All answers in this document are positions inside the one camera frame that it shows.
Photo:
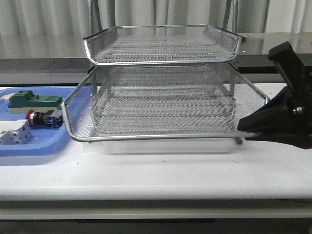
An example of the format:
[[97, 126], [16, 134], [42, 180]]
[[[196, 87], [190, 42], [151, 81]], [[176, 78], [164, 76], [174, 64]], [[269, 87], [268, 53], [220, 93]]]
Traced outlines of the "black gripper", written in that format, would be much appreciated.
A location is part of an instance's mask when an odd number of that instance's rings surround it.
[[312, 78], [289, 42], [269, 50], [288, 87], [284, 87], [266, 105], [238, 123], [238, 130], [261, 132], [245, 137], [248, 141], [282, 143], [301, 149], [312, 148], [312, 136], [306, 133], [312, 124]]

